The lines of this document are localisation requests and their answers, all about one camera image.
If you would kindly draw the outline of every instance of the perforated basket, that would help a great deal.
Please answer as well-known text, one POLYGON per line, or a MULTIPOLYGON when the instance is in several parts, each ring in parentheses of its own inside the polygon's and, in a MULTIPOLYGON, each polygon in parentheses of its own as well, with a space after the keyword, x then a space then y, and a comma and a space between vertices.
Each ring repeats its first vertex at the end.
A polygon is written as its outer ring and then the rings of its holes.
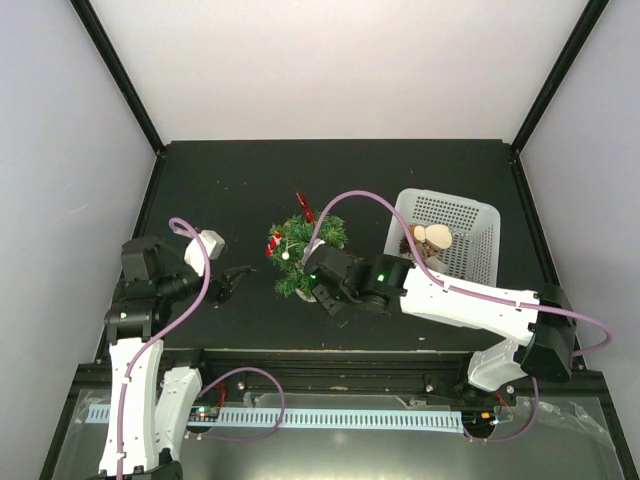
MULTIPOLYGON (((496 285, 500 250, 500 213, 491 205, 429 190, 400 192, 396 210, 411 224, 447 225, 453 233, 451 248, 439 258, 449 266, 447 275, 484 285, 496 285)), ((384 253, 401 255, 404 232, 393 218, 384 253)))

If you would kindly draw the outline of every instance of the black table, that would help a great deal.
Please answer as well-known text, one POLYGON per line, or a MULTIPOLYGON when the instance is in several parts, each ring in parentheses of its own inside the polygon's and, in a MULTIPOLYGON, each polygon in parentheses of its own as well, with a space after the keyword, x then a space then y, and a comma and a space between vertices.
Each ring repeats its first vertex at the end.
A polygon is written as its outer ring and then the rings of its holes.
MULTIPOLYGON (((469 351, 499 337, 395 312, 376 316, 344 308, 328 316, 317 305, 273 290, 281 272, 265 257, 269 227, 301 213, 294 187, 316 209, 347 190, 376 192, 395 203, 405 188, 459 195, 501 215, 498 286, 538 289, 542 272, 499 140, 192 141, 169 145, 142 234, 184 246, 167 221, 182 217, 214 229, 228 251, 213 271, 252 265, 257 271, 224 306, 204 305, 166 339, 167 348, 315 351, 469 351)), ((367 199, 347 200, 348 249, 381 253, 390 214, 367 199)), ((187 304, 174 308, 174 317, 187 304)))

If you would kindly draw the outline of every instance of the purple cable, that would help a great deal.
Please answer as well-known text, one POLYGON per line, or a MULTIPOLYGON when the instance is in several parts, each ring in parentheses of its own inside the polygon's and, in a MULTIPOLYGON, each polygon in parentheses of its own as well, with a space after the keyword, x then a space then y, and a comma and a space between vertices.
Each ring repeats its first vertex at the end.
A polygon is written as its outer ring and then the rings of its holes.
POLYGON ((529 430, 531 430, 531 428, 533 427, 533 424, 536 423, 536 418, 538 418, 538 411, 539 411, 538 406, 540 404, 540 393, 538 392, 538 380, 536 380, 534 377, 531 377, 531 383, 533 383, 533 412, 531 412, 531 417, 529 418, 529 421, 527 422, 527 424, 524 426, 522 430, 520 430, 517 433, 514 433, 513 435, 509 435, 508 437, 491 439, 491 438, 476 438, 472 436, 467 431, 466 428, 462 427, 464 429, 464 436, 467 437, 472 442, 474 440, 478 440, 482 443, 506 443, 506 442, 511 442, 513 440, 517 440, 518 438, 523 436, 525 433, 527 433, 529 430))
MULTIPOLYGON (((304 254, 303 262, 306 262, 307 258, 309 258, 309 255, 311 254, 310 247, 314 244, 316 238, 318 237, 318 233, 320 232, 320 227, 322 226, 322 222, 327 216, 327 214, 329 213, 329 210, 331 210, 331 208, 336 203, 349 197, 368 197, 384 205, 387 208, 387 210, 389 210, 393 214, 393 216, 396 218, 396 220, 402 227, 402 230, 404 231, 404 234, 407 237, 407 241, 409 242, 411 253, 413 253, 413 256, 416 262, 418 263, 418 266, 420 267, 420 269, 425 273, 427 277, 429 277, 429 280, 431 280, 433 283, 435 283, 440 287, 444 286, 444 282, 438 279, 435 275, 433 275, 433 273, 431 273, 431 271, 427 268, 427 266, 422 261, 422 257, 420 257, 420 254, 418 253, 418 249, 413 239, 413 235, 411 235, 411 232, 409 230, 409 225, 407 225, 407 222, 404 221, 404 219, 398 213, 398 211, 393 207, 393 205, 391 205, 381 196, 376 195, 375 193, 364 191, 364 190, 352 190, 350 192, 342 193, 327 204, 327 206, 322 211, 322 214, 320 215, 318 222, 316 223, 316 228, 313 230, 313 235, 311 236, 311 241, 309 242, 309 246, 307 247, 307 249, 305 249, 306 253, 304 254)), ((513 300, 505 300, 503 298, 493 297, 491 295, 485 295, 483 293, 476 293, 476 292, 472 292, 470 290, 466 290, 464 288, 455 287, 455 286, 450 286, 449 290, 451 290, 452 292, 462 293, 463 295, 468 295, 469 297, 478 298, 480 300, 499 303, 501 305, 507 305, 509 307, 514 307, 514 308, 516 307, 516 302, 514 302, 513 300)), ((563 315, 566 317, 575 318, 576 320, 581 320, 591 325, 595 325, 606 334, 606 337, 602 342, 596 345, 593 345, 591 347, 583 348, 582 350, 576 350, 575 352, 573 352, 574 357, 584 355, 585 353, 593 353, 598 350, 601 350, 607 345, 609 345, 611 343, 611 340, 613 339, 613 332, 611 331, 611 328, 608 325, 602 323, 600 320, 596 320, 595 318, 588 317, 580 313, 572 312, 571 310, 565 310, 565 309, 556 308, 556 307, 548 307, 546 305, 536 305, 533 303, 521 303, 519 307, 528 308, 531 310, 537 310, 539 312, 554 313, 556 315, 563 315)))
MULTIPOLYGON (((181 218, 177 218, 177 217, 174 217, 171 220, 169 220, 169 227, 171 227, 171 230, 173 230, 174 232, 177 232, 180 229, 179 226, 182 226, 187 232, 189 232, 191 237, 194 238, 196 242, 198 242, 198 246, 200 247, 202 256, 205 259, 204 279, 202 282, 202 288, 200 289, 200 293, 198 294, 196 299, 189 306, 189 308, 187 308, 182 313, 182 315, 176 318, 174 322, 170 323, 165 328, 163 328, 158 333, 156 333, 153 337, 149 339, 149 341, 147 341, 147 343, 145 343, 142 346, 140 350, 138 350, 138 353, 136 353, 131 359, 131 361, 129 362, 129 366, 127 367, 127 370, 124 373, 125 378, 130 378, 131 371, 133 370, 133 367, 135 366, 138 359, 142 356, 142 354, 151 345, 156 343, 158 340, 164 337, 167 333, 171 332, 173 329, 177 328, 182 322, 184 322, 189 317, 189 315, 191 315, 195 311, 195 309, 198 308, 198 306, 202 303, 202 300, 204 300, 205 295, 207 294, 207 289, 209 288, 209 280, 211 279, 211 263, 209 262, 209 254, 207 253, 207 249, 204 246, 204 243, 202 242, 200 235, 198 235, 198 232, 196 232, 196 230, 191 225, 189 225, 185 220, 182 220, 181 218)), ((122 388, 120 389, 120 399, 118 400, 118 421, 116 423, 116 451, 119 454, 122 454, 124 452, 124 437, 122 434, 122 430, 124 425, 124 400, 126 398, 126 395, 127 395, 127 384, 123 383, 122 388)), ((124 459, 120 457, 117 463, 116 480, 123 480, 123 477, 124 477, 124 459)))
POLYGON ((229 378, 231 375, 235 375, 236 373, 241 373, 241 372, 259 373, 260 375, 263 375, 267 377, 269 380, 271 380, 273 384, 276 386, 276 388, 278 389, 278 392, 280 393, 280 415, 278 415, 278 419, 276 420, 276 423, 269 430, 267 430, 266 432, 260 435, 256 435, 255 437, 242 438, 242 437, 221 437, 218 435, 201 435, 202 438, 209 438, 213 440, 224 440, 226 442, 240 442, 240 443, 255 442, 257 440, 262 440, 264 438, 267 438, 269 435, 272 435, 273 433, 275 433, 275 431, 278 429, 278 427, 282 423, 282 420, 284 419, 284 410, 286 408, 284 390, 282 390, 282 385, 280 385, 280 383, 278 383, 275 377, 271 375, 269 372, 265 372, 264 370, 261 370, 259 368, 242 367, 242 368, 236 368, 235 370, 231 370, 230 372, 225 373, 220 378, 217 378, 216 380, 211 382, 208 386, 203 388, 202 391, 198 394, 198 397, 202 397, 205 393, 207 393, 209 390, 215 387, 218 383, 222 382, 224 379, 229 378))

